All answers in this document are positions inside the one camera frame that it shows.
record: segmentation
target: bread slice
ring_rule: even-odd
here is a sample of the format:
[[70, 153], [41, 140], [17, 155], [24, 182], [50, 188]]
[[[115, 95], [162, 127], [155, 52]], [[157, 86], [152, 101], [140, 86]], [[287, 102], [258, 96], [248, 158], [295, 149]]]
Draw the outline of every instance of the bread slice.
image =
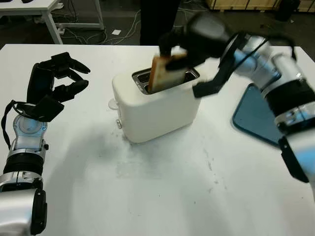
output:
[[185, 57], [186, 54], [178, 54], [170, 57], [154, 56], [149, 79], [149, 93], [159, 92], [165, 89], [172, 88], [184, 82], [187, 68], [166, 71], [165, 66], [174, 59]]

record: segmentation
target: white toaster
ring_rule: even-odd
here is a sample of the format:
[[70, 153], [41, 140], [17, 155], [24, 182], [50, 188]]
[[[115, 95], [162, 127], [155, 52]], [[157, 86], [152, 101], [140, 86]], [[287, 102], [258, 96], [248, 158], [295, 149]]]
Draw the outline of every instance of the white toaster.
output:
[[126, 72], [114, 77], [115, 100], [109, 107], [118, 110], [116, 120], [125, 136], [142, 143], [176, 130], [194, 120], [200, 99], [193, 96], [192, 86], [205, 76], [196, 70], [186, 72], [183, 84], [160, 92], [147, 92], [151, 69]]

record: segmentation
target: floor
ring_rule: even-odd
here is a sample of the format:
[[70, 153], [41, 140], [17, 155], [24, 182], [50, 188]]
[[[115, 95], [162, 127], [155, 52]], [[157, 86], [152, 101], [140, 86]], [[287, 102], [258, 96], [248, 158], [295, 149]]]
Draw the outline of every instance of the floor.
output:
[[[53, 12], [55, 22], [73, 21], [75, 13], [78, 22], [97, 21], [92, 0], [73, 0], [75, 13], [69, 0], [61, 2], [64, 3], [64, 8]], [[136, 16], [136, 13], [140, 9], [140, 0], [100, 0], [100, 4], [107, 37], [103, 31], [67, 29], [62, 36], [64, 44], [138, 45], [141, 22], [140, 14]], [[174, 25], [182, 26], [197, 11], [207, 10], [207, 5], [202, 0], [193, 0], [189, 3], [183, 1]], [[213, 12], [213, 14], [222, 18], [234, 31], [286, 34], [315, 60], [315, 15], [312, 13], [294, 13], [288, 22], [275, 20], [272, 12], [226, 11]], [[113, 35], [113, 30], [121, 30], [120, 35]], [[35, 24], [33, 17], [15, 16], [10, 17], [8, 22], [0, 19], [0, 48], [6, 43], [49, 44], [53, 41], [45, 24]]]

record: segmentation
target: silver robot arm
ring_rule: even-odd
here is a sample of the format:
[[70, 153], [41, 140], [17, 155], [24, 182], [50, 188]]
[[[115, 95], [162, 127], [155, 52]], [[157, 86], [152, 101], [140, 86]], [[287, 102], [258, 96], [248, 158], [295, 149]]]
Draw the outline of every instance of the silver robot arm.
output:
[[41, 177], [47, 123], [18, 115], [13, 128], [16, 139], [0, 176], [0, 235], [36, 235], [44, 230], [47, 216]]
[[[285, 41], [292, 48], [291, 56], [274, 55], [270, 39]], [[186, 49], [187, 56], [172, 60], [166, 70], [192, 68], [207, 58], [220, 58], [215, 77], [192, 87], [196, 98], [218, 93], [234, 72], [254, 82], [283, 133], [279, 145], [290, 174], [310, 182], [315, 196], [315, 93], [296, 64], [294, 42], [282, 35], [233, 35], [220, 19], [205, 12], [165, 34], [159, 42], [160, 54], [169, 56], [176, 45]]]
[[[5, 108], [1, 127], [9, 154], [0, 176], [0, 236], [36, 235], [46, 227], [47, 203], [41, 175], [49, 148], [44, 140], [47, 123], [63, 110], [62, 102], [73, 99], [89, 84], [71, 69], [90, 72], [69, 53], [35, 64], [27, 102], [12, 100]], [[54, 88], [55, 77], [66, 76], [74, 82]], [[13, 122], [16, 138], [12, 143], [5, 131], [6, 116], [11, 108], [19, 114]]]
[[[235, 63], [264, 41], [252, 36]], [[289, 55], [272, 54], [269, 43], [246, 59], [235, 73], [250, 78], [276, 115], [275, 125], [284, 137], [279, 140], [283, 159], [291, 175], [309, 182], [315, 198], [315, 95], [306, 76]]]

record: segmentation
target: white table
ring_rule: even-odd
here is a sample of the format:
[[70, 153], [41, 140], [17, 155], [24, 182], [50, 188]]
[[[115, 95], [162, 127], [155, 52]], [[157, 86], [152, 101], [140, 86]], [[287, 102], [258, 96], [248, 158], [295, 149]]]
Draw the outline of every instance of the white table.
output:
[[10, 2], [0, 2], [0, 16], [16, 16], [16, 15], [42, 15], [47, 28], [53, 38], [54, 43], [63, 44], [56, 25], [58, 27], [86, 27], [104, 29], [102, 13], [99, 0], [94, 0], [94, 5], [98, 15], [98, 24], [87, 23], [56, 23], [51, 15], [52, 9], [60, 0], [33, 0], [29, 3], [22, 3], [21, 0], [13, 0]]
[[[45, 134], [50, 148], [43, 172], [48, 202], [43, 236], [315, 235], [310, 186], [290, 176], [278, 149], [231, 124], [250, 83], [246, 78], [233, 75], [218, 95], [203, 98], [192, 125], [133, 145], [107, 107], [111, 79], [150, 67], [157, 47], [6, 45], [0, 51], [0, 111], [11, 99], [26, 99], [34, 63], [65, 51], [91, 69], [83, 76], [90, 84], [65, 103]], [[297, 56], [315, 87], [314, 62], [301, 48]], [[196, 69], [213, 77], [217, 65], [210, 59]], [[11, 139], [15, 116], [8, 116]], [[2, 170], [4, 141], [0, 151]]]

